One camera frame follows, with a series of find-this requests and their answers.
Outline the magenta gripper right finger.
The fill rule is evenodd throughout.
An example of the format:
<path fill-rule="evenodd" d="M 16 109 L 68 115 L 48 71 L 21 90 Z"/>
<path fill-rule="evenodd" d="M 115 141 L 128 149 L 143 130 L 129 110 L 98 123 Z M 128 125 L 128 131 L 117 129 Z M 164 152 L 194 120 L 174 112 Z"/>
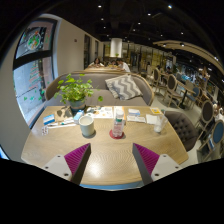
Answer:
<path fill-rule="evenodd" d="M 132 153 L 144 185 L 148 185 L 182 169 L 182 167 L 167 154 L 158 155 L 136 143 L 133 144 Z"/>

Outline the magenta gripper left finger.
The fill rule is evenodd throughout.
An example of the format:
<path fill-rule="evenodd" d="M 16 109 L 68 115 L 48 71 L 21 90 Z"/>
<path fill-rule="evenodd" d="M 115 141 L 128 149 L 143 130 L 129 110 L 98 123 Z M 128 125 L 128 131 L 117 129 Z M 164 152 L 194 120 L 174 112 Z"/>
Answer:
<path fill-rule="evenodd" d="M 43 169 L 79 185 L 90 155 L 91 144 L 87 143 L 66 155 L 56 155 L 43 166 Z"/>

